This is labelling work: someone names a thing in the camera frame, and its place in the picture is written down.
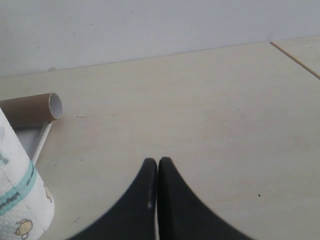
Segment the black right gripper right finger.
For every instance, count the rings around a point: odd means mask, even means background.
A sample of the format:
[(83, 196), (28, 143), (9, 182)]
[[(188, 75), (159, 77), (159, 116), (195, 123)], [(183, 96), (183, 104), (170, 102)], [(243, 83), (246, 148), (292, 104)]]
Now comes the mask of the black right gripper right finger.
[(251, 239), (212, 212), (169, 157), (162, 157), (158, 165), (157, 221), (161, 240)]

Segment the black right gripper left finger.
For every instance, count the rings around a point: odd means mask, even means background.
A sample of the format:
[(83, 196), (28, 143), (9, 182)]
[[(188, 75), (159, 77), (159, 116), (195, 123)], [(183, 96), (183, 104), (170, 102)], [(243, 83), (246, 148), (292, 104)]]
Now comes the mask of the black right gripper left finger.
[(154, 240), (158, 166), (146, 158), (119, 200), (72, 240)]

